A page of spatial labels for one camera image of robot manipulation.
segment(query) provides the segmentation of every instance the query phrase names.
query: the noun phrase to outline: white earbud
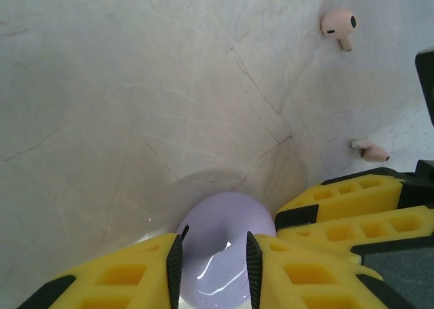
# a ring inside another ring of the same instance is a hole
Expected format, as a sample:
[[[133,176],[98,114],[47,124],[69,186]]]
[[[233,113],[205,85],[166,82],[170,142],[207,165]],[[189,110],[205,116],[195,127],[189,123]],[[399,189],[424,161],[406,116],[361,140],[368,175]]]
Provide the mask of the white earbud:
[[[343,50],[349,52],[354,48],[350,35],[358,25],[355,14],[349,9],[333,9],[324,16],[321,30],[327,38],[339,40]]]
[[[381,147],[368,140],[355,140],[351,142],[351,148],[360,150],[360,155],[367,162],[386,162],[390,155]]]

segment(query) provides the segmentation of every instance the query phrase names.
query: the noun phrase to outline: purple squishy ball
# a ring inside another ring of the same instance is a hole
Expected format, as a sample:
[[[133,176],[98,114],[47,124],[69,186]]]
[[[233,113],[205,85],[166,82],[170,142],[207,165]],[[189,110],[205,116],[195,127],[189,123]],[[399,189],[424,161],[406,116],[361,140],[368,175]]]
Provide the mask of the purple squishy ball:
[[[221,192],[194,207],[177,233],[182,242],[181,297],[195,309],[232,309],[249,300],[247,232],[276,236],[273,219],[258,200]]]

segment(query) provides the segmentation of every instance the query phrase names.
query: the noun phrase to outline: earbud stem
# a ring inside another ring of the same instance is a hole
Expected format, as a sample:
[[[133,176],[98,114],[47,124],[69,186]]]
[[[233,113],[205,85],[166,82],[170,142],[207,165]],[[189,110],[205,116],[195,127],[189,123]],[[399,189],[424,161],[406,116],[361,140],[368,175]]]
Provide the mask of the earbud stem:
[[[374,143],[368,140],[355,140],[351,142],[351,147],[359,150],[365,150],[366,148],[370,148],[373,145]]]
[[[353,50],[354,43],[350,36],[339,39],[339,41],[342,45],[343,50],[345,50],[346,52],[350,52],[351,50]]]

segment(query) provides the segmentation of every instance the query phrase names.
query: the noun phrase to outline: yellow 3d printed part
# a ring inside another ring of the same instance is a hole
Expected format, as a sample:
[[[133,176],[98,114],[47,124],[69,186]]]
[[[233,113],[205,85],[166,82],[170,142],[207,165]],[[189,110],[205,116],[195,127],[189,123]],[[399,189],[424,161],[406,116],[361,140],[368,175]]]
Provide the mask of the yellow 3d printed part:
[[[315,222],[349,218],[397,208],[402,184],[394,177],[366,175],[327,185],[315,185],[276,215],[289,209],[318,204]]]
[[[351,253],[351,248],[356,245],[431,236],[433,232],[434,209],[417,206],[284,228],[277,232],[277,238],[327,249],[347,260],[360,263],[361,258]]]
[[[361,283],[373,270],[271,236],[248,236],[248,274],[253,309],[387,309]]]
[[[22,307],[174,309],[181,270],[181,237],[163,234],[63,272]]]

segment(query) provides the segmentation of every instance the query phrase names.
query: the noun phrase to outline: white marble surface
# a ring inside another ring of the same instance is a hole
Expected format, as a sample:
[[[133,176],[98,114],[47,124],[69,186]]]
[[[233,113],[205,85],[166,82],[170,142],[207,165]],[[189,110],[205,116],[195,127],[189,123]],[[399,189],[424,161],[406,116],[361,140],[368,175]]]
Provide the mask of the white marble surface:
[[[349,7],[355,49],[319,19]],[[414,56],[434,0],[0,0],[0,307],[238,190],[434,159]]]

